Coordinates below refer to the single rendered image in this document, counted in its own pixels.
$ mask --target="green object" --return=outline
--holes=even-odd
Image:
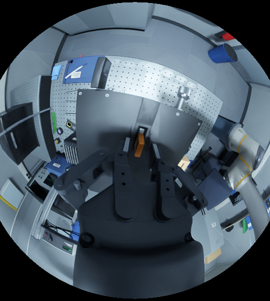
[[[52,128],[53,128],[53,134],[56,132],[57,125],[56,125],[56,115],[54,112],[50,113],[52,117]]]
[[[246,233],[247,230],[248,230],[248,224],[247,224],[246,219],[244,218],[244,219],[242,220],[242,233]]]

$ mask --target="blue bin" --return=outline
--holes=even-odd
[[[227,43],[214,47],[208,51],[210,59],[216,63],[236,63],[237,55],[235,50]]]

